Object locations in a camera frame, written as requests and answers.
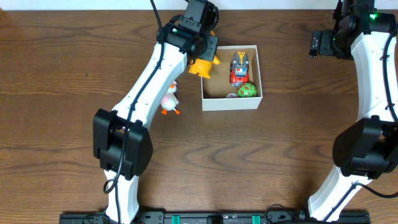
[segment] open box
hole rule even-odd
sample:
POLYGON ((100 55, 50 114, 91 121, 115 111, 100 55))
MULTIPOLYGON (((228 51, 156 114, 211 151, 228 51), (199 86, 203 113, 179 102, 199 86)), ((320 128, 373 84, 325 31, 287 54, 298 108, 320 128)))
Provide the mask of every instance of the open box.
POLYGON ((256 45, 247 46, 222 46, 217 48, 219 65, 213 65, 210 79, 201 79, 201 102, 203 111, 218 110, 249 110, 257 109, 262 100, 261 77, 259 56, 256 45), (246 52, 249 59, 249 82, 255 84, 257 97, 226 98, 230 93, 236 93, 238 87, 231 86, 229 82, 229 66, 232 56, 236 52, 246 52))

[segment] green toy ball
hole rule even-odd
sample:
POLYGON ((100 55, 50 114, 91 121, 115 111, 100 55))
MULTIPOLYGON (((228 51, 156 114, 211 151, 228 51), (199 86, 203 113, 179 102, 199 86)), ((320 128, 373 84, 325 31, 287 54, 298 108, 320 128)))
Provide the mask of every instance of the green toy ball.
POLYGON ((236 94, 238 97, 256 97, 257 88, 252 83, 243 83, 239 86, 238 92, 236 94))

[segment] brown wood surface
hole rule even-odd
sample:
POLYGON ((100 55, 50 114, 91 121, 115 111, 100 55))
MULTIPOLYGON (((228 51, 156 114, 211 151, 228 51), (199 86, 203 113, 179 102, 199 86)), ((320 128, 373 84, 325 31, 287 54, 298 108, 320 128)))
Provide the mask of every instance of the brown wood surface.
MULTIPOLYGON (((160 11, 163 23, 178 12, 160 11)), ((330 11, 221 11, 220 45, 258 46, 258 110, 201 111, 200 79, 180 79, 182 114, 157 113, 139 203, 168 211, 303 207, 333 161, 334 138, 358 110, 354 62, 312 59, 314 29, 330 11)), ((0 223, 58 223, 62 212, 108 204, 92 119, 143 71, 155 44, 152 11, 2 12, 0 20, 0 223)), ((371 185, 393 193, 398 172, 371 185)), ((395 223, 397 200, 362 190, 348 208, 395 223)))

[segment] toy car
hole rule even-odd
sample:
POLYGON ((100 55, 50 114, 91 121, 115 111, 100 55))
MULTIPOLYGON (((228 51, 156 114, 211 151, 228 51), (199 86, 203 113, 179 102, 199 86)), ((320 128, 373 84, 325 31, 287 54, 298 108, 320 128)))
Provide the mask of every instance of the toy car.
POLYGON ((229 82, 232 86, 240 86, 249 82, 249 60, 245 52, 238 52, 232 57, 232 63, 229 66, 231 77, 229 82))

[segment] white backdrop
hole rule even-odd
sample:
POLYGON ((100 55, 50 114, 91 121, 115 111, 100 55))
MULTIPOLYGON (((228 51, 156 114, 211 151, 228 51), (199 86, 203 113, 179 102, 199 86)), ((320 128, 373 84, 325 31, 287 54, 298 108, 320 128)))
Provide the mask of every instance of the white backdrop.
MULTIPOLYGON (((334 9, 337 0, 210 0, 219 9, 334 9)), ((184 10, 184 0, 155 0, 158 9, 184 10)), ((3 10, 148 10, 149 0, 0 0, 3 10)), ((398 9, 398 0, 376 0, 378 9, 398 9)))

